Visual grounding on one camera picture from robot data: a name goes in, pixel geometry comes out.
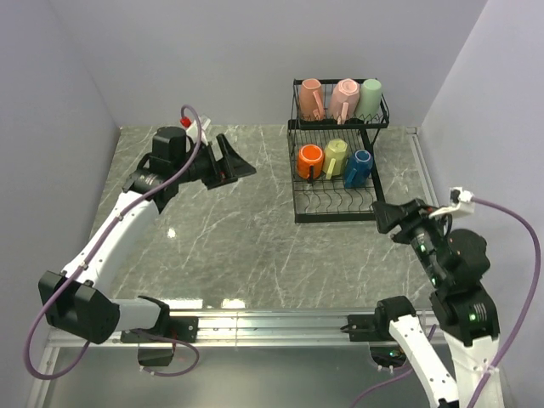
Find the pink faceted mug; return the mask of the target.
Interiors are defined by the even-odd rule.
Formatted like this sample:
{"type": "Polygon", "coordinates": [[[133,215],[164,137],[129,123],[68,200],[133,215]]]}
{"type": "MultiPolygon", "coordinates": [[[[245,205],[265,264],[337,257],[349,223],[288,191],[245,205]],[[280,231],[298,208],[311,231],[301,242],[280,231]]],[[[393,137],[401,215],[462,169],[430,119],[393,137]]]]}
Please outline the pink faceted mug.
{"type": "Polygon", "coordinates": [[[360,99],[360,85],[351,78],[346,78],[337,83],[332,90],[331,101],[328,107],[329,116],[343,125],[354,111],[360,99]]]}

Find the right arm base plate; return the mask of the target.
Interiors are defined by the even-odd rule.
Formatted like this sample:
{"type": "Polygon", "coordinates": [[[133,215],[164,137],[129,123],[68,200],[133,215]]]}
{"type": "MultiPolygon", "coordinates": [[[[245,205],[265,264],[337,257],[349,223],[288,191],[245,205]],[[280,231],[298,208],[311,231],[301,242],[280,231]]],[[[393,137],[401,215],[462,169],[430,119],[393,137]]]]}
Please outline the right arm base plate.
{"type": "Polygon", "coordinates": [[[350,314],[347,324],[340,327],[340,332],[348,335],[348,340],[357,342],[386,342],[394,338],[388,331],[389,322],[395,314],[350,314]]]}

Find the salmon flower mug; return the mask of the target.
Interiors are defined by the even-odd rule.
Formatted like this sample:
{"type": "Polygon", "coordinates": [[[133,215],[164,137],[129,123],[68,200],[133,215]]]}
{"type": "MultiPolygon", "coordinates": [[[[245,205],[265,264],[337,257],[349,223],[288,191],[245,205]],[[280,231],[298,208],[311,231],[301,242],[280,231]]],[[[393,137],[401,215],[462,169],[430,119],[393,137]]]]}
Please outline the salmon flower mug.
{"type": "Polygon", "coordinates": [[[308,78],[302,81],[298,103],[299,116],[302,120],[314,122],[326,118],[323,88],[318,79],[308,78]]]}

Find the pale green cup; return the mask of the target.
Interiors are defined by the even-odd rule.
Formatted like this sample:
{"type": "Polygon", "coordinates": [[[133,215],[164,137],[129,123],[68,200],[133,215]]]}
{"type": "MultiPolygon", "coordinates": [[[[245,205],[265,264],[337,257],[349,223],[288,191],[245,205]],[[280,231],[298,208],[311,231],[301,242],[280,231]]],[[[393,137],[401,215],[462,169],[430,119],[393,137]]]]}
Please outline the pale green cup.
{"type": "Polygon", "coordinates": [[[371,122],[378,113],[383,86],[374,78],[366,79],[360,85],[360,98],[355,110],[355,116],[364,121],[371,122]]]}

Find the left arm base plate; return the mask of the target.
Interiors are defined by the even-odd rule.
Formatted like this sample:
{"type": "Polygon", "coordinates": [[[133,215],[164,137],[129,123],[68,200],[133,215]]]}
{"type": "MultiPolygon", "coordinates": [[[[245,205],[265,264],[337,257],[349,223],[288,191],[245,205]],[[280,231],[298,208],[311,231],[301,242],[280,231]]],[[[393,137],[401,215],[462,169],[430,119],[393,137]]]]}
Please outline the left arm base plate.
{"type": "Polygon", "coordinates": [[[165,326],[159,329],[136,329],[135,331],[122,332],[122,343],[147,343],[162,342],[171,343],[173,340],[181,340],[186,343],[194,343],[197,337],[199,318],[196,316],[169,317],[165,326]]]}

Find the yellow faceted mug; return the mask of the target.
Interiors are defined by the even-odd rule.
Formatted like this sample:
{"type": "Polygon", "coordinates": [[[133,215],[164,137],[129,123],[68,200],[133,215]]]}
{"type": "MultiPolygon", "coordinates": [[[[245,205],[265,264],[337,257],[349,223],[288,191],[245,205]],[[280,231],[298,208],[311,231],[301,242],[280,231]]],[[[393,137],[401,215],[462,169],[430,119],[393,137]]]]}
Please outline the yellow faceted mug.
{"type": "Polygon", "coordinates": [[[348,157],[348,144],[342,139],[330,140],[325,148],[325,157],[322,171],[325,179],[343,174],[348,157]]]}

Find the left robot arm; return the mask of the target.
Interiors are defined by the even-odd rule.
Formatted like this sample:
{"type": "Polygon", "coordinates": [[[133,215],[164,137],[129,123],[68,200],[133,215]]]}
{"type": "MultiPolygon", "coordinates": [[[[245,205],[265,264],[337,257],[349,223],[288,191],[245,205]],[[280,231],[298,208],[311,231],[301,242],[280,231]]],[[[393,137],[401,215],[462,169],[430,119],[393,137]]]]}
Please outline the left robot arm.
{"type": "Polygon", "coordinates": [[[153,342],[168,337],[169,306],[152,297],[112,300],[107,293],[139,235],[178,194],[179,185],[202,182],[223,187],[253,175],[223,134],[213,145],[189,136],[181,127],[161,127],[150,152],[122,186],[114,208],[89,243],[59,273],[48,271],[38,282],[47,322],[91,343],[101,344],[114,332],[140,329],[153,342]]]}

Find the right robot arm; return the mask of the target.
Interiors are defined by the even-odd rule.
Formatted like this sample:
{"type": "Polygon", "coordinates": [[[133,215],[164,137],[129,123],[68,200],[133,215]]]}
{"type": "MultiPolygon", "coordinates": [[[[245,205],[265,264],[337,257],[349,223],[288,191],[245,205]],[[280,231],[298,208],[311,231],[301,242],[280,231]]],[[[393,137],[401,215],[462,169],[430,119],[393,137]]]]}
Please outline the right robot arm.
{"type": "Polygon", "coordinates": [[[371,205],[381,234],[409,245],[432,283],[430,302],[444,333],[455,372],[432,350],[417,313],[404,296],[383,299],[375,309],[377,335],[405,352],[432,407],[503,407],[500,373],[494,362],[500,328],[496,306],[481,278],[490,268],[487,242],[469,229],[444,230],[451,216],[434,216],[420,199],[402,205],[371,205]]]}

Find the blue faceted mug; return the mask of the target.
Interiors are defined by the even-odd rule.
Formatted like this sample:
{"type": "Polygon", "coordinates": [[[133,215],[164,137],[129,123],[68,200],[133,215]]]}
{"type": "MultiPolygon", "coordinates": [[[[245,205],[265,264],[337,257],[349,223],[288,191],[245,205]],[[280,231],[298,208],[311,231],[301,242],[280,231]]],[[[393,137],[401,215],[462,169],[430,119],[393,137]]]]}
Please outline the blue faceted mug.
{"type": "Polygon", "coordinates": [[[345,189],[358,189],[366,186],[366,181],[371,175],[374,160],[368,150],[357,150],[346,164],[343,174],[345,189]]]}

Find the orange mug black handle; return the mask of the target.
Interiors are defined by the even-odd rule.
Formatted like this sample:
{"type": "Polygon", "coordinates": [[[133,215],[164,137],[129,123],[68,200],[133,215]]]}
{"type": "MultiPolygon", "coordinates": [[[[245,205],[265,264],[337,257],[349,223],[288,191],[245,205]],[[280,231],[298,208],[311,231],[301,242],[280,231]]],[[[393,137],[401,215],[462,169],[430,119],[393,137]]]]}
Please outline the orange mug black handle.
{"type": "Polygon", "coordinates": [[[318,145],[303,145],[297,155],[297,175],[309,182],[315,181],[321,175],[324,159],[324,151],[318,145]]]}

